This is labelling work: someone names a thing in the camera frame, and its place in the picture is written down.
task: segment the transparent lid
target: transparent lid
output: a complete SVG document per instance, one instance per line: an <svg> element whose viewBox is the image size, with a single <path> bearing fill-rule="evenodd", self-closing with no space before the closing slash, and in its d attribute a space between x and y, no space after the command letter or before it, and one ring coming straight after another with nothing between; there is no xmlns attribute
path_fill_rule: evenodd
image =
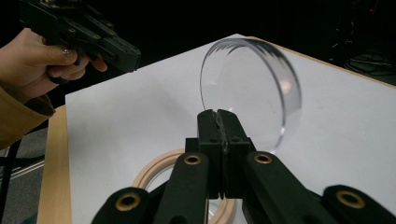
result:
<svg viewBox="0 0 396 224"><path fill-rule="evenodd" d="M298 124L300 84L288 59L252 38L226 38L207 52L201 68L204 110L235 113L259 151L276 153Z"/></svg>

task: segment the white table surface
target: white table surface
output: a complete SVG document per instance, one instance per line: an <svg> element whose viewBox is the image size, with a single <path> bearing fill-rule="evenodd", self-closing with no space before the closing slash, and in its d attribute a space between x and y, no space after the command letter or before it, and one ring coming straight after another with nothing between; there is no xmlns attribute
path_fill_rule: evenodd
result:
<svg viewBox="0 0 396 224"><path fill-rule="evenodd" d="M66 95L73 223L90 223L147 163L196 137L200 69L212 45ZM348 185L396 214L396 88L281 51L299 78L303 107L276 155L320 195ZM238 211L235 223L243 219Z"/></svg>

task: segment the wooden ring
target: wooden ring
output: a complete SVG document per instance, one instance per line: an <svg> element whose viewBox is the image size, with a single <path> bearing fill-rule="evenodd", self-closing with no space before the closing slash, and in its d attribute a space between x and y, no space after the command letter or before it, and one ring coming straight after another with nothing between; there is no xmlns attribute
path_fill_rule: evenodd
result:
<svg viewBox="0 0 396 224"><path fill-rule="evenodd" d="M163 153L147 164L134 179L134 188L145 189L149 182L162 170L175 164L177 158L184 153L184 149L176 149ZM221 200L215 215L209 219L209 224L231 224L235 216L236 199L224 198Z"/></svg>

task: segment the black handheld tool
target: black handheld tool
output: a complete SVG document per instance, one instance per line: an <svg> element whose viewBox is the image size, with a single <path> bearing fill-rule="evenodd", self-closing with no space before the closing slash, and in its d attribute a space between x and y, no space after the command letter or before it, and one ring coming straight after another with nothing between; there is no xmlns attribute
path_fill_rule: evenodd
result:
<svg viewBox="0 0 396 224"><path fill-rule="evenodd" d="M63 45L125 73L137 69L140 50L117 36L114 25L82 0L20 0L21 23L43 36L47 45Z"/></svg>

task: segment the wooden table edge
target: wooden table edge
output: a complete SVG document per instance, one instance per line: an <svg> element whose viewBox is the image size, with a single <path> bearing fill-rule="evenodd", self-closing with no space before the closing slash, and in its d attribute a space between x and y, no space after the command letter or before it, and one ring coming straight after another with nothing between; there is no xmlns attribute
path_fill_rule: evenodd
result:
<svg viewBox="0 0 396 224"><path fill-rule="evenodd" d="M49 119L38 224L72 223L66 107L55 110Z"/></svg>

